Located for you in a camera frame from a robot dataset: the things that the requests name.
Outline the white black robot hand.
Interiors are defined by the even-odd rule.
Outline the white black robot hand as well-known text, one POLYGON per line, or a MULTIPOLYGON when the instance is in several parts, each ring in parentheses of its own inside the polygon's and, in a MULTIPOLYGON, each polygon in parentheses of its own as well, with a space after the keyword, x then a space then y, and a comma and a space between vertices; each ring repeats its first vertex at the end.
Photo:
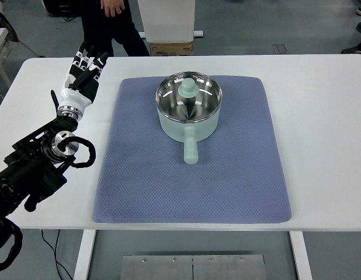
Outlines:
POLYGON ((94 50, 94 46, 88 48, 85 41, 80 45, 65 81, 64 93, 81 98, 86 106, 95 100, 99 78, 109 57, 107 52, 93 57, 94 50))

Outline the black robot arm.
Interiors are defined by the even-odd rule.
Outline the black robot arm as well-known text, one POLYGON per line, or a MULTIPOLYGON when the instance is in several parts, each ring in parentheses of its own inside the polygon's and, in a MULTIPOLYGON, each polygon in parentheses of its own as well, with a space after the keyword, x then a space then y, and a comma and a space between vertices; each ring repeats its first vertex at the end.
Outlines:
POLYGON ((77 108, 60 106, 54 92, 52 100, 57 116, 13 145, 14 151, 0 172, 0 249, 12 237, 14 244, 0 271, 7 269, 20 253, 23 234, 19 226, 7 217, 24 203, 28 212, 53 195, 66 182, 64 172, 69 167, 86 168, 96 159, 90 141, 75 136, 78 126, 77 108))

